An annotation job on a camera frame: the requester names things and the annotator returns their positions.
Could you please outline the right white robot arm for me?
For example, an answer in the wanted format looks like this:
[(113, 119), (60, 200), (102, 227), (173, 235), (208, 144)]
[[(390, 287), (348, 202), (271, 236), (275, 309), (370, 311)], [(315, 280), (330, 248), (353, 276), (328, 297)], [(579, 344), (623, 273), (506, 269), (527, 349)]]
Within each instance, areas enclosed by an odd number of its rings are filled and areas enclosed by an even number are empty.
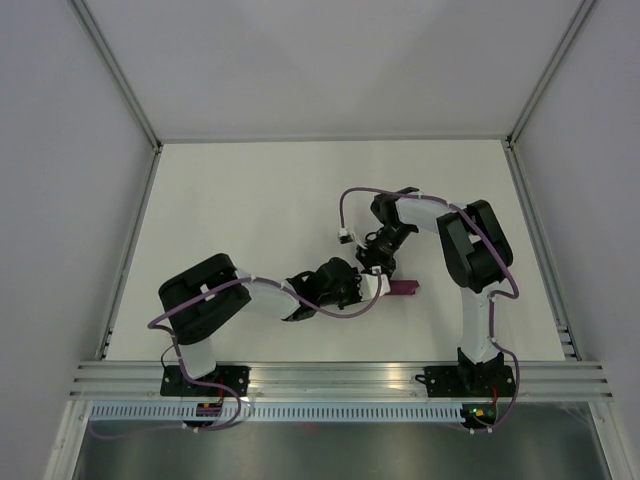
[(492, 296), (508, 280), (513, 263), (509, 242), (485, 200), (464, 207), (428, 200), (418, 189), (379, 190), (370, 209), (381, 228), (369, 233), (356, 258), (392, 276), (395, 254), (412, 233), (439, 236), (448, 274), (460, 288), (463, 333), (454, 366), (427, 365), (416, 376), (431, 398), (511, 397), (517, 381), (505, 353), (496, 346)]

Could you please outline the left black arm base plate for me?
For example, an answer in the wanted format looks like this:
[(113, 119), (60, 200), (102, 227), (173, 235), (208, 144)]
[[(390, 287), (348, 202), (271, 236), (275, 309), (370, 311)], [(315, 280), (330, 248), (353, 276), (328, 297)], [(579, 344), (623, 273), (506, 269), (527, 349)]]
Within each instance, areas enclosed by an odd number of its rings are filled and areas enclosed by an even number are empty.
[(230, 397), (247, 395), (250, 368), (239, 365), (218, 366), (213, 372), (189, 381), (178, 365), (166, 366), (160, 385), (161, 397)]

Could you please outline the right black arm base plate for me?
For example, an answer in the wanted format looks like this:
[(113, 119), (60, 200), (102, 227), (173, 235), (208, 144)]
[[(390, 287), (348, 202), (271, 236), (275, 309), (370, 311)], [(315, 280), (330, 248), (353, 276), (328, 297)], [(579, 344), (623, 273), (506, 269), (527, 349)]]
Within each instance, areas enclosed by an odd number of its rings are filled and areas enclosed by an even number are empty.
[(457, 366), (426, 366), (414, 376), (426, 388), (429, 398), (512, 397), (516, 381), (509, 366), (494, 371), (463, 372)]

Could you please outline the purple satin napkin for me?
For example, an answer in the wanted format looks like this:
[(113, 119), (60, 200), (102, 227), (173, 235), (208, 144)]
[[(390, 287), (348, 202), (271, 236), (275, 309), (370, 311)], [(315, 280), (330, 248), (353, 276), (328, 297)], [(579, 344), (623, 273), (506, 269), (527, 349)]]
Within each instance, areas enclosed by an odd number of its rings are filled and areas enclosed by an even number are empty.
[(390, 280), (389, 292), (390, 296), (412, 296), (415, 295), (420, 288), (417, 280)]

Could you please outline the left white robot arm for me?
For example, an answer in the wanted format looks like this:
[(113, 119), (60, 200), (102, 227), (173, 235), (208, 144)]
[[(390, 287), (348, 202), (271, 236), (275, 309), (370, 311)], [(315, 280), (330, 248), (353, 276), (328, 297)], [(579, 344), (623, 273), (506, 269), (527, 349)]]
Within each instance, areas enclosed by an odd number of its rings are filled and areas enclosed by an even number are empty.
[(361, 273), (338, 257), (314, 271), (277, 281), (244, 272), (220, 253), (159, 287), (164, 313), (148, 327), (169, 322), (164, 329), (171, 336), (183, 383), (195, 395), (206, 396), (218, 384), (212, 337), (237, 314), (257, 312), (285, 322), (316, 313), (351, 319), (371, 309), (383, 293), (378, 268)]

